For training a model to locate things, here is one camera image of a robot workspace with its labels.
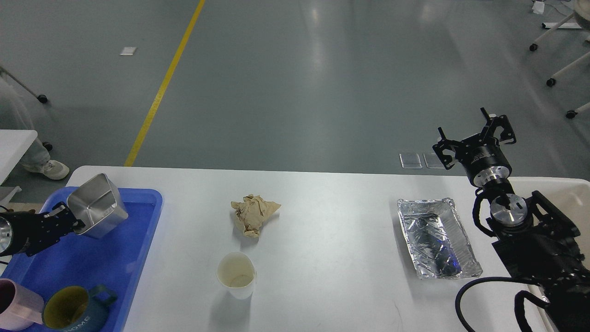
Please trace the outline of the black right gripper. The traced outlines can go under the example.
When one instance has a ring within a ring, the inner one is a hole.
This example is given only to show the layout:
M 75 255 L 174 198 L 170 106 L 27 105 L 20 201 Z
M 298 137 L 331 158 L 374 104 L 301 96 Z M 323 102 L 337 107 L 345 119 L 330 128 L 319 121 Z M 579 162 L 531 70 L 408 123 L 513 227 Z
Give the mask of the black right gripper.
M 516 143 L 514 130 L 506 115 L 491 115 L 484 107 L 480 111 L 486 120 L 480 139 L 466 143 L 451 140 L 438 127 L 440 138 L 432 146 L 445 170 L 450 170 L 459 162 L 474 187 L 484 187 L 493 179 L 507 179 L 512 174 L 512 166 L 500 145 Z

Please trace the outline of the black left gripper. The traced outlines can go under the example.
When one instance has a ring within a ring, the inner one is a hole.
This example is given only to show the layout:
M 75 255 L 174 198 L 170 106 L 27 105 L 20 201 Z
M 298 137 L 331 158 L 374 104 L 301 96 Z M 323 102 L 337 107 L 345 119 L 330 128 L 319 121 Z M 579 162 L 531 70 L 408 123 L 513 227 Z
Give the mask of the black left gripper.
M 68 233 L 83 230 L 65 202 L 55 204 L 50 212 L 4 212 L 1 219 L 1 256 L 32 256 L 59 242 Z

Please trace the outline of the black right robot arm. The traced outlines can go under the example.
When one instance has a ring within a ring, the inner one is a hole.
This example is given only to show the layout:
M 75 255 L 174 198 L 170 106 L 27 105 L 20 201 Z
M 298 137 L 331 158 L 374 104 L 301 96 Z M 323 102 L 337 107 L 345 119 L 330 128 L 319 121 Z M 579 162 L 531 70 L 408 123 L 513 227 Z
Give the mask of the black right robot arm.
M 538 286 L 543 298 L 521 290 L 514 297 L 514 313 L 523 332 L 531 326 L 525 317 L 525 301 L 547 313 L 559 332 L 587 332 L 590 326 L 589 270 L 575 238 L 581 232 L 561 210 L 539 191 L 523 198 L 515 193 L 509 176 L 512 168 L 500 149 L 516 142 L 506 115 L 490 115 L 481 108 L 485 126 L 461 141 L 448 139 L 438 128 L 440 139 L 434 153 L 445 169 L 462 164 L 476 198 L 472 209 L 474 225 L 495 237 L 493 248 L 508 277 L 485 277 L 468 282 L 456 295 L 457 317 L 468 331 L 461 300 L 472 286 L 484 282 L 514 282 Z

